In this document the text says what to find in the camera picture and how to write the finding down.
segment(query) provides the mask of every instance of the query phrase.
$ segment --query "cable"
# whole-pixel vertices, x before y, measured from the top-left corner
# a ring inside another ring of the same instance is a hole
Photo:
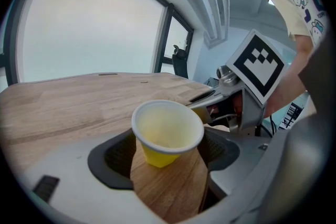
[[[260,125],[260,127],[261,128],[263,128],[264,130],[265,130],[265,132],[269,135],[269,137],[273,137],[272,135],[271,135],[271,133],[269,132],[269,130],[265,127],[265,126],[263,126],[262,124]]]
[[[272,123],[274,124],[274,130],[275,130],[275,133],[276,133],[277,132],[277,127],[276,127],[274,121],[272,121]]]
[[[276,125],[275,125],[275,123],[274,123],[274,121],[273,121],[273,119],[272,119],[272,115],[269,116],[269,119],[270,119],[270,121],[271,121],[272,132],[273,132],[273,135],[274,135],[274,133],[277,132],[277,127],[276,127]]]

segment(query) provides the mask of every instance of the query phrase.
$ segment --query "person's arm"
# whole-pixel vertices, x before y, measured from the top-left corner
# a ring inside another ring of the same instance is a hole
[[[295,35],[295,40],[297,54],[286,74],[267,100],[265,118],[289,104],[306,90],[298,74],[308,62],[313,43],[309,36]]]

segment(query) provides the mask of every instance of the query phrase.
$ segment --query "white cup rim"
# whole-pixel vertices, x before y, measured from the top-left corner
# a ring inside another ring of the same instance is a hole
[[[140,133],[137,125],[136,125],[136,120],[137,120],[137,114],[138,112],[143,109],[144,106],[147,106],[149,104],[152,104],[152,103],[174,103],[180,107],[183,107],[183,109],[185,109],[185,111],[187,113],[192,113],[193,116],[195,117],[195,124],[198,125],[197,128],[200,129],[200,135],[199,137],[197,138],[197,140],[195,140],[195,142],[189,146],[186,146],[186,147],[179,147],[179,148],[169,148],[169,147],[163,147],[163,146],[159,146],[159,145],[156,145],[150,141],[148,141],[147,139],[145,139],[142,134]],[[152,101],[148,101],[148,102],[144,102],[142,105],[138,106],[133,114],[132,114],[132,119],[131,119],[131,124],[132,124],[132,129],[133,129],[133,133],[134,135],[140,140],[140,142],[142,144],[144,144],[145,146],[149,147],[150,149],[156,151],[156,152],[160,152],[160,153],[164,153],[164,154],[171,154],[171,155],[174,155],[174,154],[181,154],[181,153],[184,153],[184,152],[187,152],[193,148],[195,148],[202,140],[203,136],[204,136],[204,125],[203,125],[203,122],[202,120],[200,119],[200,117],[193,111],[191,110],[190,108],[186,107],[185,105],[182,105],[180,103],[177,103],[177,102],[174,102],[174,101],[168,101],[168,100],[152,100]]]

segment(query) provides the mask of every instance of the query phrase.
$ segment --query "wooden board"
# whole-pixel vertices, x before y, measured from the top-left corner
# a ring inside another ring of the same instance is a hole
[[[59,145],[131,127],[141,103],[168,99],[187,104],[208,87],[168,73],[90,74],[12,85],[0,94],[4,150],[16,173]],[[195,149],[165,168],[148,165],[137,141],[131,179],[135,192],[169,223],[197,214],[207,169]]]

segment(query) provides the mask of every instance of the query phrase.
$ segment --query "wall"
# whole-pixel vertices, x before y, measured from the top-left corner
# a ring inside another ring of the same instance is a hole
[[[32,0],[17,44],[24,81],[150,72],[163,9],[155,0]]]
[[[241,10],[232,10],[230,13],[230,27],[248,31],[256,29],[264,36],[272,38],[286,45],[288,48],[295,50],[295,42],[288,38],[286,24],[282,16],[274,6],[267,3],[267,0],[264,1],[256,15],[251,15]]]
[[[205,47],[204,44],[204,31],[196,30],[194,31],[192,46],[189,51],[188,61],[187,61],[187,72],[188,77],[191,80],[197,80],[197,67],[198,60],[201,56],[201,50]]]
[[[177,45],[180,49],[185,50],[187,36],[188,31],[173,17],[169,27],[164,56],[172,58],[175,50],[173,47],[174,45]]]

